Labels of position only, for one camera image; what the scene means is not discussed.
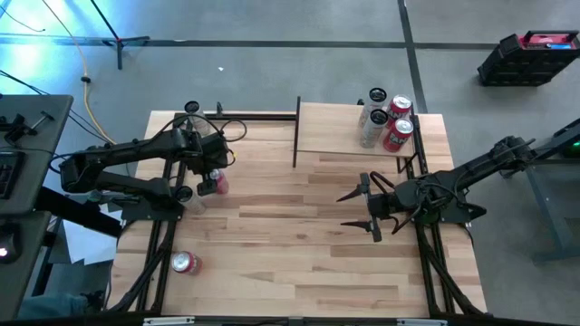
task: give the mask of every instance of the can lid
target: can lid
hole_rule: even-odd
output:
[[[373,110],[371,111],[370,118],[372,122],[383,125],[387,123],[387,112],[381,109]]]
[[[219,179],[219,170],[217,168],[214,168],[211,172],[209,172],[209,178],[212,178],[214,180]]]
[[[196,101],[189,101],[185,103],[185,112],[187,113],[195,113],[199,111],[199,103]]]
[[[413,101],[407,95],[395,95],[392,102],[401,109],[408,109],[413,105]]]
[[[395,122],[395,128],[397,131],[403,134],[410,134],[413,132],[413,124],[409,120],[398,119]]]
[[[376,102],[382,102],[387,100],[387,92],[382,88],[375,87],[369,91],[369,98]]]
[[[188,252],[178,252],[173,255],[171,266],[176,272],[184,272],[191,265],[191,256]]]

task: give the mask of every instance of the black bracket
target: black bracket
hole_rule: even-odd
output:
[[[417,155],[418,155],[418,152],[415,151],[415,154],[413,154],[413,156],[411,156],[411,158],[403,158],[403,160],[405,161],[405,165],[403,165],[402,167],[401,167],[401,158],[397,158],[397,172],[399,172],[399,174],[400,174],[400,173],[402,173],[402,171],[409,168],[413,159],[416,158]]]

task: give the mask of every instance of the concrete floor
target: concrete floor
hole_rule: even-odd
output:
[[[397,0],[100,0],[121,37],[243,41],[403,42]],[[88,2],[49,1],[79,36],[109,36]],[[412,36],[421,43],[494,43],[529,29],[574,29],[576,0],[408,0]],[[12,0],[15,17],[43,34],[66,35],[48,11],[33,0]],[[5,15],[0,33],[29,34]],[[116,69],[115,52],[104,46],[83,51],[93,79],[91,104],[117,141],[140,138],[151,110],[180,110],[186,101],[213,109],[293,110],[305,101],[355,102],[381,85],[391,95],[413,91],[405,49],[131,47]],[[50,93],[75,97],[82,106],[81,60],[73,46],[0,44],[0,69]],[[442,113],[456,165],[516,135],[538,143],[580,116],[580,64],[573,63],[539,88],[482,88],[476,68],[488,51],[417,50],[428,112]],[[6,79],[3,93],[30,93]],[[95,144],[92,136],[67,123],[59,152]],[[45,185],[60,190],[49,174]],[[475,251],[489,311],[499,317],[580,323],[580,260],[533,264],[531,256],[552,244],[525,176],[493,176],[477,184],[471,202],[488,214],[473,223]],[[77,268],[82,280],[69,286],[55,273],[49,290],[90,291],[102,287],[107,268]]]

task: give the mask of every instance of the wooden tabletop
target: wooden tabletop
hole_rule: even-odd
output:
[[[361,147],[361,128],[358,123],[362,110],[362,105],[300,103],[298,150],[405,158],[413,155],[412,138],[397,152],[386,150],[382,146],[382,141],[387,136],[386,128],[373,148]]]
[[[153,111],[146,138],[174,112]],[[453,168],[440,115],[420,115],[431,171]],[[361,197],[336,199],[354,189],[359,173],[376,170],[394,183],[396,159],[378,156],[300,153],[292,168],[293,121],[248,122],[247,136],[230,147],[236,164],[224,170],[229,194],[204,197],[203,216],[185,214],[174,251],[203,260],[198,276],[169,271],[164,314],[327,317],[426,317],[416,235],[412,225],[390,235],[382,222],[378,244],[362,229],[341,226],[365,218]],[[241,132],[233,124],[227,136]],[[137,177],[159,177],[163,160],[141,161]],[[197,176],[188,173],[194,187]],[[137,222],[119,242],[112,269],[110,305],[129,290],[143,267],[151,222]],[[465,230],[442,225],[449,272],[485,311],[471,242]],[[439,278],[435,277],[442,307]],[[157,275],[151,280],[154,297]]]

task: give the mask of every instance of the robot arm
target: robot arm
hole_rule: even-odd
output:
[[[527,163],[537,154],[529,148],[534,139],[524,141],[513,136],[506,137],[496,143],[494,148],[478,158],[451,171],[438,171],[417,178],[407,180],[395,186],[376,172],[361,174],[361,184],[349,195],[340,198],[343,201],[364,195],[369,210],[369,220],[348,222],[343,225],[357,226],[372,233],[374,242],[382,240],[378,221],[394,219],[396,221],[393,234],[397,233],[411,220],[418,223],[433,223],[439,220],[441,213],[445,213],[445,222],[467,223],[486,214],[486,209],[467,203],[464,190],[500,170],[523,170]],[[393,188],[392,192],[383,191],[382,194],[371,194],[370,180],[377,183],[377,177]],[[394,213],[410,213],[399,224]]]
[[[74,153],[60,164],[63,190],[84,193],[94,189],[143,196],[160,208],[175,204],[169,181],[160,177],[141,180],[103,171],[106,167],[149,158],[183,161],[194,174],[202,176],[200,196],[216,192],[216,181],[209,177],[215,168],[227,167],[226,140],[222,133],[201,137],[196,131],[171,129],[151,139],[117,145],[91,147]]]

